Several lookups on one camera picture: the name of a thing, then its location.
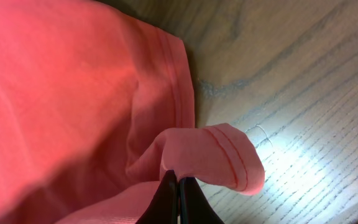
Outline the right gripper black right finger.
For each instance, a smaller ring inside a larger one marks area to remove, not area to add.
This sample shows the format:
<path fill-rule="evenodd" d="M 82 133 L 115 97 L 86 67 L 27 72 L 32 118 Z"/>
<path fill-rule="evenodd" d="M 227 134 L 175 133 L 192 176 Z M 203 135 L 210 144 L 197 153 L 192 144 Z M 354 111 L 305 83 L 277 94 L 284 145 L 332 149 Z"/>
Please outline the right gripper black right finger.
<path fill-rule="evenodd" d="M 181 224 L 224 224 L 208 203 L 194 177 L 179 181 Z"/>

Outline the coral red t-shirt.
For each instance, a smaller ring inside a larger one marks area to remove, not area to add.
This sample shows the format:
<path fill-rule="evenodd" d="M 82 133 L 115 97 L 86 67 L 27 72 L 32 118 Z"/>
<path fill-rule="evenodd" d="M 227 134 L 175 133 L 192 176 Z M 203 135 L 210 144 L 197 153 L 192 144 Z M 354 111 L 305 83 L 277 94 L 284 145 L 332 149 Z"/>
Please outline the coral red t-shirt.
<path fill-rule="evenodd" d="M 136 223 L 166 171 L 243 195 L 265 171 L 197 128 L 181 39 L 96 1 L 0 1 L 0 223 Z"/>

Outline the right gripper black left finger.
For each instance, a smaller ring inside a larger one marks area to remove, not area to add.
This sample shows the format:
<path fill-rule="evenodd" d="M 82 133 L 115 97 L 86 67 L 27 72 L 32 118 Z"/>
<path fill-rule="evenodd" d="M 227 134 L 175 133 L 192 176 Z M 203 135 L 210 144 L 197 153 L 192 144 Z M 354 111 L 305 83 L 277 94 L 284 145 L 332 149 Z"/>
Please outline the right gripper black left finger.
<path fill-rule="evenodd" d="M 136 224 L 177 224 L 178 184 L 173 170 L 166 171 L 149 206 Z"/>

